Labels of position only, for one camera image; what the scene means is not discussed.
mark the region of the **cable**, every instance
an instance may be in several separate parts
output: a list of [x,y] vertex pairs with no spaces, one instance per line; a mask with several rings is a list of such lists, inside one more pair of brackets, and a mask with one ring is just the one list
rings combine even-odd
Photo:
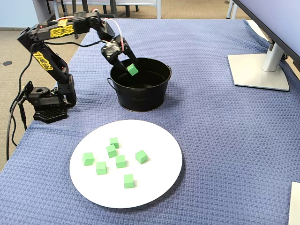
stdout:
[[[80,45],[78,43],[75,43],[75,42],[65,42],[65,43],[51,43],[51,42],[44,42],[45,44],[49,44],[49,45],[67,45],[67,44],[74,44],[74,45],[77,45],[77,46],[80,46],[80,47],[89,47],[89,46],[92,46],[92,45],[96,45],[96,44],[99,44],[100,42],[106,42],[107,41],[103,41],[103,40],[100,40],[100,41],[97,41],[97,42],[94,42],[92,44],[89,44],[89,45]],[[7,125],[7,136],[6,136],[6,159],[9,160],[9,131],[10,131],[10,124],[11,124],[11,120],[13,120],[14,122],[14,130],[13,130],[13,133],[12,133],[12,137],[11,137],[11,141],[12,143],[16,145],[16,143],[14,142],[14,135],[15,135],[15,130],[16,130],[16,122],[15,122],[15,118],[13,116],[13,112],[14,112],[14,109],[15,109],[15,106],[16,104],[18,103],[19,101],[19,97],[20,97],[20,94],[21,94],[21,78],[24,74],[24,72],[28,69],[28,67],[30,66],[31,62],[32,62],[32,55],[33,55],[33,46],[37,44],[37,43],[33,43],[30,47],[30,59],[29,59],[29,62],[27,64],[27,66],[23,69],[23,71],[21,72],[20,74],[20,77],[19,77],[19,90],[18,90],[18,94],[17,96],[14,98],[10,108],[9,108],[9,112],[10,112],[10,116],[9,116],[9,119],[8,119],[8,125]]]
[[13,117],[13,113],[15,110],[15,106],[17,105],[17,101],[14,101],[12,105],[12,109],[10,111],[9,119],[8,119],[8,124],[7,124],[7,132],[6,132],[6,160],[9,160],[9,130],[10,130],[10,124],[11,124],[11,119]]
[[13,122],[14,122],[14,130],[13,130],[13,134],[11,135],[11,142],[14,144],[14,146],[17,147],[17,144],[14,142],[15,129],[16,129],[17,125],[16,125],[16,122],[15,122],[14,116],[12,116],[11,118],[13,119]]
[[71,19],[71,18],[74,18],[74,16],[64,16],[64,17],[61,17],[61,18],[58,18],[56,20],[53,20],[53,21],[58,21],[58,20],[62,20],[62,19]]
[[99,11],[99,9],[98,8],[93,8],[92,13],[95,12],[95,11]]
[[119,33],[120,33],[120,38],[121,38],[121,48],[122,48],[122,52],[124,51],[124,44],[123,44],[123,35],[122,35],[122,31],[121,31],[121,28],[120,26],[118,25],[118,23],[115,21],[115,20],[112,20],[112,19],[108,19],[108,18],[104,18],[103,21],[105,20],[111,20],[111,21],[114,21],[115,24],[117,25],[118,27],[118,30],[119,30]]
[[81,45],[81,44],[78,44],[78,43],[76,43],[76,42],[52,43],[52,42],[46,42],[46,41],[44,41],[44,43],[45,43],[45,44],[48,44],[48,45],[68,45],[68,44],[73,44],[73,45],[77,45],[77,46],[82,47],[82,48],[90,47],[90,46],[99,44],[100,42],[105,42],[105,43],[107,43],[107,41],[104,41],[104,40],[96,41],[96,42],[94,42],[94,43],[92,43],[92,44],[89,44],[89,45]]
[[12,102],[12,104],[11,104],[11,106],[10,106],[10,108],[9,108],[9,112],[11,111],[14,102],[18,99],[18,97],[19,97],[19,95],[20,95],[20,93],[21,93],[21,78],[22,78],[24,72],[28,69],[28,67],[29,67],[30,64],[31,64],[31,61],[32,61],[32,55],[33,55],[32,49],[33,49],[33,46],[34,46],[35,44],[36,44],[36,43],[33,43],[32,46],[30,47],[30,59],[29,59],[29,62],[28,62],[28,64],[27,64],[27,66],[24,68],[24,70],[23,70],[23,71],[21,72],[21,74],[20,74],[20,77],[19,77],[19,90],[18,90],[18,94],[17,94],[17,96],[15,97],[15,99],[14,99],[13,102]]
[[19,77],[19,90],[18,90],[18,94],[15,97],[15,99],[13,100],[13,102],[12,102],[10,108],[9,108],[10,116],[9,116],[9,119],[8,119],[7,133],[6,133],[6,160],[9,160],[9,131],[10,131],[11,120],[13,120],[13,122],[14,122],[14,131],[13,131],[13,134],[12,134],[11,138],[12,138],[13,144],[16,146],[16,143],[14,142],[14,135],[15,135],[16,123],[15,123],[15,118],[13,116],[13,112],[14,112],[16,104],[18,103],[18,98],[19,98],[20,93],[21,93],[21,78],[22,78],[24,72],[28,69],[28,67],[31,64],[32,55],[33,55],[32,49],[33,49],[33,46],[35,44],[36,43],[33,43],[31,45],[31,47],[30,47],[30,59],[29,59],[29,62],[27,64],[27,66],[23,69],[23,71],[21,72],[20,77]]

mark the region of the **white plate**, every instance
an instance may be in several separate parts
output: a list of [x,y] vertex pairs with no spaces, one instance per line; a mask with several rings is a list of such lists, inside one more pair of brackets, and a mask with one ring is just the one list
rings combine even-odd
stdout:
[[[126,167],[117,169],[108,158],[109,138],[117,137],[118,155]],[[135,153],[144,150],[148,161],[139,164]],[[93,165],[84,166],[85,152],[94,154]],[[97,175],[96,162],[106,162],[107,174]],[[164,194],[177,180],[182,166],[180,147],[165,129],[141,120],[120,120],[89,133],[75,148],[70,175],[76,189],[90,201],[110,208],[131,208],[149,203]],[[123,175],[133,174],[135,187],[124,188]]]

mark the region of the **monitor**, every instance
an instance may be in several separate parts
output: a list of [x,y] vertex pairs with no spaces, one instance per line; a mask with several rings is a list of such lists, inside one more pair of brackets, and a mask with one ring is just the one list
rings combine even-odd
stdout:
[[234,3],[275,42],[267,54],[228,56],[235,85],[289,90],[279,62],[286,52],[299,69],[300,0],[234,0]]

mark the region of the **blue woven blanket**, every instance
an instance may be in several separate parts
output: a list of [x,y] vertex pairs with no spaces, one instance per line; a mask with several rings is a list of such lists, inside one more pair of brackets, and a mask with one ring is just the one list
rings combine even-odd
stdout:
[[[235,87],[227,55],[268,48],[245,20],[118,22],[137,57],[172,68],[164,104],[123,109],[106,81],[112,66],[101,46],[79,48],[69,64],[77,105],[66,120],[29,126],[0,174],[0,224],[287,224],[291,183],[300,181],[300,82],[287,63],[280,65],[290,92]],[[91,30],[82,44],[97,40]],[[116,210],[81,196],[69,161],[89,132],[124,119],[168,130],[183,167],[162,197]]]

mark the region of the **foam cube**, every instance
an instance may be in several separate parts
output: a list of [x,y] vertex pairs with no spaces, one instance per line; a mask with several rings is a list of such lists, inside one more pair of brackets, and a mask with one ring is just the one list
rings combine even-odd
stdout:
[[82,156],[82,162],[84,165],[93,165],[94,156],[92,152],[86,152]]
[[113,144],[106,147],[106,150],[109,158],[115,157],[117,155],[116,147]]
[[144,152],[143,150],[140,150],[139,152],[137,152],[135,154],[135,159],[140,163],[143,164],[144,162],[146,162],[148,160],[148,156],[146,154],[146,152]]
[[126,167],[125,156],[116,156],[116,165],[117,168]]
[[128,174],[124,175],[124,188],[134,188],[135,187],[135,182],[133,180],[133,175]]
[[113,144],[116,147],[116,149],[119,148],[119,143],[118,143],[118,138],[117,137],[110,138],[109,143],[111,145]]
[[139,71],[137,68],[135,68],[134,64],[131,64],[129,67],[127,67],[127,71],[130,73],[130,75],[134,76],[136,75]]
[[96,172],[97,172],[97,175],[106,174],[107,173],[106,162],[96,163]]

